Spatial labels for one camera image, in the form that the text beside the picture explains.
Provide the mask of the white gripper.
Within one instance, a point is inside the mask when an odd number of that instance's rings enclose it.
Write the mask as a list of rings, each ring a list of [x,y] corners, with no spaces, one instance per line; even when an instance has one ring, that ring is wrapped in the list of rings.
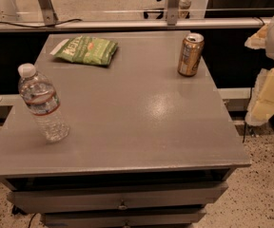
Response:
[[[245,41],[251,49],[265,49],[268,58],[274,60],[274,16],[269,25],[263,25]],[[261,126],[274,115],[274,67],[262,69],[257,76],[245,122],[251,126]]]

